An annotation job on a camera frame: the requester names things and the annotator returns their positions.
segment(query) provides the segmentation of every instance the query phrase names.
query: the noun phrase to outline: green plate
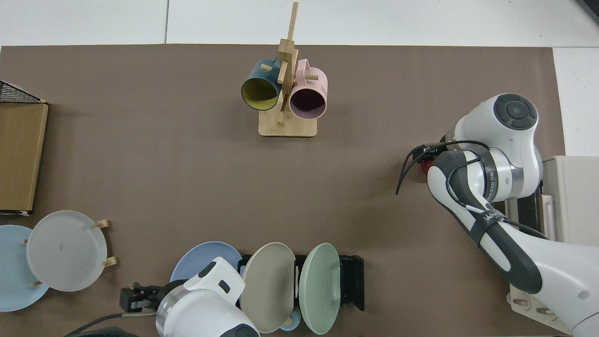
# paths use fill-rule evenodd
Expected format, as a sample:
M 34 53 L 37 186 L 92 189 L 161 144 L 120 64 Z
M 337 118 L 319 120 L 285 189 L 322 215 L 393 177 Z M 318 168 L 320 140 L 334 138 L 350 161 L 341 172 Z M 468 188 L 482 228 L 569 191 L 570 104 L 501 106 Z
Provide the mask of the green plate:
M 339 254 L 330 243 L 321 243 L 308 255 L 299 276 L 299 310 L 317 335 L 333 326 L 341 305 Z

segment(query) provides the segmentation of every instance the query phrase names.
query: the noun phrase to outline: brown table mat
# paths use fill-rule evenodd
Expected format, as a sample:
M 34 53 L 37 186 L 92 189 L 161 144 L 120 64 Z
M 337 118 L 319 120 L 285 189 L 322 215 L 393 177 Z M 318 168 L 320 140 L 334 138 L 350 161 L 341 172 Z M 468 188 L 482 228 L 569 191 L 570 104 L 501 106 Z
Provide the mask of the brown table mat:
M 496 94 L 531 99 L 544 157 L 563 155 L 552 50 L 499 47 L 298 46 L 329 79 L 312 139 L 263 138 L 240 97 L 276 46 L 3 47 L 0 78 L 48 101 L 33 227 L 71 209 L 112 222 L 119 264 L 76 293 L 50 289 L 0 314 L 0 334 L 64 335 L 120 312 L 119 289 L 168 282 L 195 245 L 251 254 L 279 241 L 296 254 L 331 242 L 365 260 L 366 311 L 342 307 L 328 336 L 549 335 L 512 312 L 508 284 L 414 170 L 406 153 L 439 140 Z M 152 318 L 111 320 L 157 336 Z M 273 336 L 287 336 L 276 332 Z M 311 332 L 302 323 L 293 336 Z

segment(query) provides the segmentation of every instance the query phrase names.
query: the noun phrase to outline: black cable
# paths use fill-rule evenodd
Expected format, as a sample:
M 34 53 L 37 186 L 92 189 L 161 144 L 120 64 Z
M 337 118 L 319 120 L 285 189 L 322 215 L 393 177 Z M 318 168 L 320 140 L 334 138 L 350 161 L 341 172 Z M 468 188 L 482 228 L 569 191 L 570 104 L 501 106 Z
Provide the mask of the black cable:
M 510 225 L 514 225 L 514 226 L 518 227 L 518 229 L 520 229 L 520 231 L 522 231 L 523 233 L 526 233 L 526 234 L 528 234 L 530 236 L 538 237 L 540 239 L 549 240 L 541 232 L 539 232 L 538 230 L 536 230 L 534 228 L 530 228 L 527 225 L 523 225 L 523 224 L 520 224 L 518 222 L 508 220 L 508 219 L 504 219 L 503 222 L 506 222 L 506 223 L 508 223 Z
M 467 161 L 465 163 L 462 163 L 462 164 L 454 167 L 453 170 L 451 170 L 451 172 L 449 172 L 449 175 L 447 176 L 447 179 L 445 179 L 445 188 L 447 189 L 447 193 L 449 194 L 449 196 L 451 197 L 451 199 L 453 199 L 456 203 L 458 203 L 460 206 L 462 206 L 464 208 L 466 208 L 467 205 L 458 199 L 458 197 L 453 193 L 453 190 L 451 189 L 451 186 L 449 185 L 450 182 L 451 182 L 451 176 L 458 169 L 460 169 L 460 168 L 462 168 L 464 166 L 468 166 L 468 165 L 470 165 L 472 163 L 476 163 L 478 161 L 480 161 L 480 157 L 477 157 L 475 159 L 469 160 L 469 161 Z
M 112 318 L 120 318 L 120 317 L 123 317 L 123 314 L 111 314 L 111 315 L 106 315 L 106 316 L 100 317 L 97 320 L 93 320 L 93 321 L 85 324 L 84 326 L 73 330 L 71 333 L 67 334 L 67 336 L 72 336 L 72 335 L 75 335 L 76 333 L 80 333 L 81 331 L 84 331 L 85 329 L 89 328 L 90 326 L 94 326 L 102 321 L 109 320 Z
M 411 155 L 412 153 L 414 153 L 414 151 L 416 151 L 416 150 L 418 150 L 418 149 L 420 149 L 420 148 L 422 148 L 422 147 L 423 147 L 422 145 L 420 145 L 420 146 L 418 146 L 418 147 L 416 147 L 416 148 L 412 149 L 412 151 L 410 151 L 410 153 L 409 153 L 409 154 L 406 156 L 406 160 L 404 160 L 404 164 L 403 164 L 403 166 L 401 167 L 401 172 L 400 172 L 400 180 L 399 180 L 399 182 L 397 183 L 397 188 L 395 189 L 395 195 L 398 195 L 398 194 L 399 194 L 399 192 L 400 192 L 400 187 L 401 187 L 401 184 L 403 183 L 404 179 L 406 178 L 406 176 L 407 176 L 407 173 L 410 171 L 410 169 L 411 169 L 411 168 L 412 168 L 412 167 L 413 167 L 413 166 L 414 166 L 414 165 L 415 165 L 415 164 L 416 164 L 416 163 L 417 163 L 419 160 L 421 160 L 421 159 L 422 159 L 422 158 L 423 158 L 425 155 L 429 154 L 430 152 L 432 152 L 432 151 L 434 151 L 434 150 L 436 150 L 436 149 L 438 149 L 438 148 L 442 148 L 443 146 L 447 146 L 447 145 L 454 145 L 454 144 L 475 144 L 475 145 L 480 145 L 480 146 L 482 146 L 483 148 L 485 148 L 485 149 L 489 150 L 489 146 L 488 146 L 487 144 L 485 144 L 485 143 L 482 143 L 482 142 L 477 142 L 477 141 L 475 141 L 475 140 L 454 140 L 454 141 L 451 141 L 451 142 L 439 143 L 439 144 L 437 144 L 437 145 L 435 145 L 435 146 L 432 146 L 432 147 L 430 147 L 429 149 L 427 149 L 426 151 L 424 151 L 424 152 L 422 152 L 420 155 L 418 155 L 418 157 L 416 157 L 416 158 L 415 158 L 415 159 L 414 159 L 414 160 L 413 160 L 413 161 L 410 163 L 410 165 L 408 166 L 408 168 L 406 168 L 406 164 L 407 164 L 407 162 L 408 162 L 408 159 L 410 158 L 410 155 Z
M 84 331 L 76 333 L 75 335 L 68 335 L 69 337 L 138 337 L 131 333 L 125 332 L 120 329 L 102 329 L 94 331 Z

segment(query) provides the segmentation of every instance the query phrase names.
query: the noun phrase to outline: red object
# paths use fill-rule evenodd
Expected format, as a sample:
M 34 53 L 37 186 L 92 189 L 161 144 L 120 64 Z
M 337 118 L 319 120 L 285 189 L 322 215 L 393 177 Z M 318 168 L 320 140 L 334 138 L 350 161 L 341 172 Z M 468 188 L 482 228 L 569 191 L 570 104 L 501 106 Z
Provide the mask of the red object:
M 430 169 L 432 166 L 432 160 L 425 160 L 422 163 L 420 163 L 420 168 L 422 169 L 422 171 L 424 173 L 428 173 L 428 169 Z

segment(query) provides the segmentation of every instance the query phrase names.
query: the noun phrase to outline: white machine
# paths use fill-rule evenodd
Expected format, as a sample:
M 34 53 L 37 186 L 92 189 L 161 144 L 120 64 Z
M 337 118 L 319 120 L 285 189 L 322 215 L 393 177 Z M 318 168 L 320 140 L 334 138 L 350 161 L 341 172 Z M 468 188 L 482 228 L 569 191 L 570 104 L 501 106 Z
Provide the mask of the white machine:
M 520 95 L 480 103 L 448 132 L 446 142 L 420 147 L 427 148 L 423 155 L 447 150 L 428 170 L 428 186 L 509 283 L 543 302 L 575 337 L 597 336 L 599 248 L 549 241 L 490 204 L 537 188 L 538 122 L 536 108 Z M 402 172 L 400 185 L 404 177 Z
M 250 319 L 235 306 L 245 288 L 243 279 L 222 257 L 187 280 L 164 287 L 123 288 L 120 306 L 125 312 L 156 310 L 161 337 L 259 337 Z

